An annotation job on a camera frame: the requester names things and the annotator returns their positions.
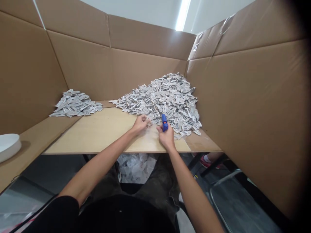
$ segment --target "left hand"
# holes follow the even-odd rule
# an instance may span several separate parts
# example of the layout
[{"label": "left hand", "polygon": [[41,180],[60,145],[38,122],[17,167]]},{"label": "left hand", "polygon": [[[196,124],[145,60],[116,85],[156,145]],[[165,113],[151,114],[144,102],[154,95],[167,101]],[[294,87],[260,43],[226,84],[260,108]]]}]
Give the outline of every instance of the left hand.
[{"label": "left hand", "polygon": [[148,127],[148,124],[150,123],[150,121],[151,121],[150,119],[147,120],[146,115],[140,115],[136,118],[136,121],[132,129],[138,134]]}]

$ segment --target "black shirt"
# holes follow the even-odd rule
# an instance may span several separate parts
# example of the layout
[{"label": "black shirt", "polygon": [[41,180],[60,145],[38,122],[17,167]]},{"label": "black shirt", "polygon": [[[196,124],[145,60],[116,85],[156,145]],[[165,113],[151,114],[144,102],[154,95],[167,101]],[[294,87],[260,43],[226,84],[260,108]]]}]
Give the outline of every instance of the black shirt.
[{"label": "black shirt", "polygon": [[127,195],[99,200],[78,214],[79,204],[75,198],[58,197],[23,233],[175,232],[165,213],[148,202]]}]

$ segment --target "sleeve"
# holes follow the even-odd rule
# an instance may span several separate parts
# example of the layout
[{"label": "sleeve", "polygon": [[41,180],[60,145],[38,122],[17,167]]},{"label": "sleeve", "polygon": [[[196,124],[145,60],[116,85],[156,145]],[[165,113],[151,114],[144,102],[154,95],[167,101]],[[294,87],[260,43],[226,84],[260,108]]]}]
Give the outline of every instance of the sleeve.
[{"label": "sleeve", "polygon": [[78,215],[78,201],[71,196],[61,196],[53,200],[23,233],[72,232]]}]

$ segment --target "forearm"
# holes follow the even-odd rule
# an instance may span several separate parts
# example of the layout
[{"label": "forearm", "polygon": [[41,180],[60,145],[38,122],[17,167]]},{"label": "forearm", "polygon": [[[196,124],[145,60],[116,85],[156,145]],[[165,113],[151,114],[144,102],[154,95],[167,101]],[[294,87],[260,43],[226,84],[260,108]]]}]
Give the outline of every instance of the forearm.
[{"label": "forearm", "polygon": [[224,232],[213,207],[175,148],[168,150],[181,195],[196,232]]},{"label": "forearm", "polygon": [[59,196],[72,196],[78,200],[81,206],[136,134],[137,132],[134,129],[130,129],[97,154],[71,179]]}]

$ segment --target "wooden table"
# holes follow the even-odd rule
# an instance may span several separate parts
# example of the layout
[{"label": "wooden table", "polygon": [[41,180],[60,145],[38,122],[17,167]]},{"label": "wooden table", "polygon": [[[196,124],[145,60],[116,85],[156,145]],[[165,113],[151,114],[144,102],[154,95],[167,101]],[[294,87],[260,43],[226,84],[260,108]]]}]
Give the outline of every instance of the wooden table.
[{"label": "wooden table", "polygon": [[[91,116],[84,116],[55,141],[43,154],[97,154],[118,139],[134,124],[136,115],[119,108],[105,108]],[[221,149],[200,130],[175,141],[178,152],[213,152]],[[165,153],[160,144],[156,125],[136,137],[124,153]]]}]

